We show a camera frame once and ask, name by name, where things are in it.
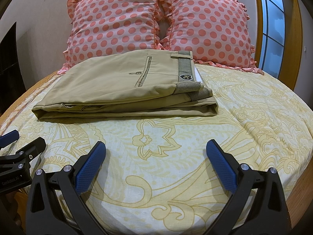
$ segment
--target black furniture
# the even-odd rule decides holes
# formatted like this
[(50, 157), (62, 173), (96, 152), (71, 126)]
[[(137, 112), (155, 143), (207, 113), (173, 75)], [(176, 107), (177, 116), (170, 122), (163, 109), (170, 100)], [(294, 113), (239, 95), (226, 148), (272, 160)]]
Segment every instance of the black furniture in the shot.
[(26, 92), (16, 50), (16, 22), (0, 42), (0, 113)]

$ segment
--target ac logo patch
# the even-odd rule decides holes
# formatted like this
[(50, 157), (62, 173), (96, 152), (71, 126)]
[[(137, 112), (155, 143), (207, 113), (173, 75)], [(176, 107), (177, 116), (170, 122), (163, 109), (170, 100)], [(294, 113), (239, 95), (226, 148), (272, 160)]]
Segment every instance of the ac logo patch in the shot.
[(191, 75), (180, 75), (180, 77), (184, 80), (192, 80), (192, 76)]

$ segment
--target window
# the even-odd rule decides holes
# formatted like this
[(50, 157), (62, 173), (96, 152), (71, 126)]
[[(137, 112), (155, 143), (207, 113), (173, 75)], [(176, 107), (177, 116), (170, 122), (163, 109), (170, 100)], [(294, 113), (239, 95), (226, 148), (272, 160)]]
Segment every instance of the window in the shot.
[(284, 52), (283, 0), (262, 0), (263, 40), (259, 68), (278, 78)]

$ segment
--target bed sheet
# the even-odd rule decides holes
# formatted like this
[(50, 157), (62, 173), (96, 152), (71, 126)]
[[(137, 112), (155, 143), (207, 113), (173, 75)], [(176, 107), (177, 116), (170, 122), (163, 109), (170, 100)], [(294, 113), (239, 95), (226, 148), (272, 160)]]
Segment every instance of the bed sheet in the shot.
[[(210, 139), (253, 169), (276, 167), (288, 197), (312, 156), (313, 111), (267, 73), (196, 67), (219, 103), (214, 117), (37, 121), (31, 109), (61, 77), (55, 75), (1, 125), (1, 134), (20, 132), (1, 155), (43, 137), (47, 148), (32, 162), (34, 175), (38, 168), (52, 172), (72, 165), (103, 141), (106, 159), (82, 198), (112, 234), (202, 234), (230, 196), (206, 157)], [(60, 193), (58, 198), (70, 217)]]

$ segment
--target pink fabric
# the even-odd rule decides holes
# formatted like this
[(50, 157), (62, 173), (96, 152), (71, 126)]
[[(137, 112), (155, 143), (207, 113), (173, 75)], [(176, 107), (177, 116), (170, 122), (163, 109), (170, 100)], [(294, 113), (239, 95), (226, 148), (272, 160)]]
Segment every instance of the pink fabric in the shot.
[(251, 54), (245, 5), (237, 0), (160, 0), (171, 23), (165, 50), (190, 50), (195, 62), (263, 74)]
[(91, 57), (164, 49), (157, 0), (68, 0), (68, 14), (73, 29), (58, 74)]

